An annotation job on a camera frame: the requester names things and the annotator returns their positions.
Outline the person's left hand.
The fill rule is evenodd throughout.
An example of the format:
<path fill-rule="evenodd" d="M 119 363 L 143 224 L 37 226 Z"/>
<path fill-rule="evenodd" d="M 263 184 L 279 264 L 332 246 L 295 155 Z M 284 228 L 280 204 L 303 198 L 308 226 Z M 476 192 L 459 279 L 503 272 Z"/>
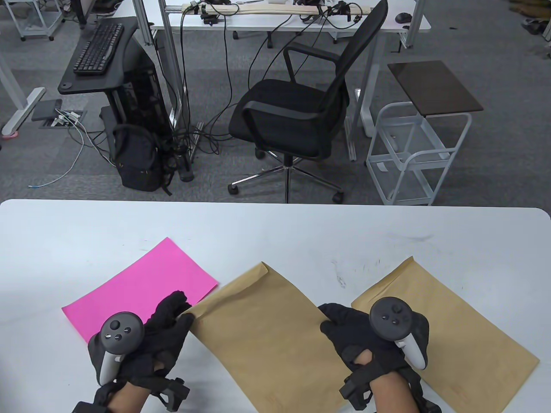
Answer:
<path fill-rule="evenodd" d="M 152 316 L 122 311 L 112 315 L 88 343 L 100 386 L 130 383 L 164 393 L 171 385 L 167 374 L 175 366 L 195 320 L 183 291 L 165 297 Z"/>

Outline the person's right hand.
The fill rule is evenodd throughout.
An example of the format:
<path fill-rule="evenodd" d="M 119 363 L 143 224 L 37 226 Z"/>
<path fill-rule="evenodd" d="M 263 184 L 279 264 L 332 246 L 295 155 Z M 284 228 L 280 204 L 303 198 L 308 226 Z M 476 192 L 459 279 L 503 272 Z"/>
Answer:
<path fill-rule="evenodd" d="M 318 309 L 327 317 L 320 324 L 320 331 L 332 342 L 345 365 L 354 374 L 359 370 L 367 383 L 389 373 L 417 376 L 394 341 L 376 334 L 368 313 L 338 303 L 325 303 Z"/>

